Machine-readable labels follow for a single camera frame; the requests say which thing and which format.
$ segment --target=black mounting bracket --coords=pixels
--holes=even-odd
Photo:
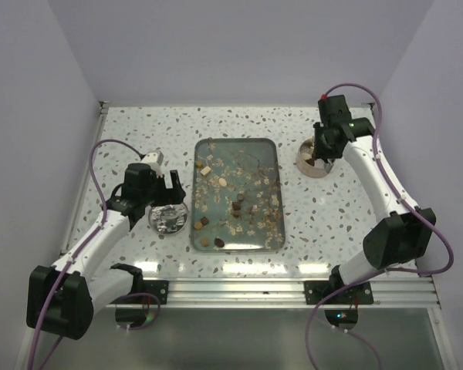
[[[303,291],[306,295],[306,304],[318,304],[321,299],[332,291],[328,280],[311,280],[303,282]],[[373,304],[373,295],[370,282],[357,285],[336,297],[329,299],[325,304]]]
[[[156,296],[161,305],[167,303],[168,297],[168,286],[170,282],[168,280],[144,280],[142,292],[151,293]],[[118,324],[130,322],[131,328],[137,328],[146,322],[147,309],[144,305],[147,304],[147,299],[144,297],[130,298],[120,300],[120,304],[140,304],[138,308],[117,308],[115,310],[115,320]]]
[[[155,295],[159,300],[161,305],[167,303],[168,298],[168,287],[170,282],[168,280],[144,280],[142,284],[142,289],[139,293],[151,293]],[[114,304],[142,304],[146,300],[142,297],[129,298],[129,299],[120,299],[120,301],[115,300]]]

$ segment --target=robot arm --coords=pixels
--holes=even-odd
[[[38,266],[31,273],[26,319],[30,328],[36,327],[46,296],[67,267],[47,308],[43,331],[79,339],[101,308],[125,294],[144,291],[142,270],[130,265],[115,264],[102,277],[93,280],[93,276],[111,249],[145,215],[147,207],[183,202],[185,192],[177,171],[171,171],[172,188],[167,189],[162,161],[160,152],[151,152],[139,163],[129,164],[123,183],[106,202],[106,213],[101,212],[84,237],[51,267]],[[92,236],[98,227],[100,230]],[[84,246],[88,237],[92,239]]]
[[[381,149],[373,153],[373,127],[368,119],[353,119],[344,96],[319,101],[321,122],[314,125],[314,157],[324,160],[344,158],[355,170],[369,196],[377,225],[363,239],[363,250],[336,266],[330,276],[332,289],[350,284],[370,272],[422,257],[431,237],[426,228],[400,203],[376,164],[380,159],[391,181],[404,199],[425,219],[435,224],[432,209],[422,210],[401,185]]]

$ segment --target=terrazzo surface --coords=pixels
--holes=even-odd
[[[351,111],[354,118],[371,118],[369,109]],[[149,228],[145,217],[112,249],[96,275],[121,262],[141,267],[147,277],[170,279],[327,278],[333,266],[361,250],[363,237],[376,221],[362,184],[345,160],[337,160],[322,179],[305,177],[297,170],[296,152],[312,136],[317,120],[319,111],[314,107],[109,108],[101,139],[123,140],[143,153],[161,150],[167,183],[169,171],[178,170],[189,209],[194,147],[199,140],[273,140],[278,151],[286,240],[279,251],[209,254],[191,246],[190,224],[179,234],[163,237]],[[137,160],[133,152],[115,143],[98,149],[95,171],[106,196],[123,181],[127,165]],[[90,179],[69,245],[86,233],[99,212],[100,200]],[[414,262],[406,266],[414,267]]]

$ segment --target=glass tray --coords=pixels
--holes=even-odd
[[[205,252],[280,249],[285,243],[285,224],[274,142],[201,140],[195,146],[194,165],[198,162],[211,172],[203,176],[194,166],[190,225],[194,248]],[[225,187],[220,179],[225,179]],[[240,210],[234,212],[234,205]]]

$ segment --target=debris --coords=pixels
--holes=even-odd
[[[219,237],[215,238],[215,246],[219,248],[223,248],[225,246],[225,242],[221,240]]]
[[[302,153],[302,159],[307,162],[308,160],[312,159],[312,156],[308,153]]]
[[[202,176],[207,176],[211,172],[210,166],[206,166],[201,170],[201,175]]]

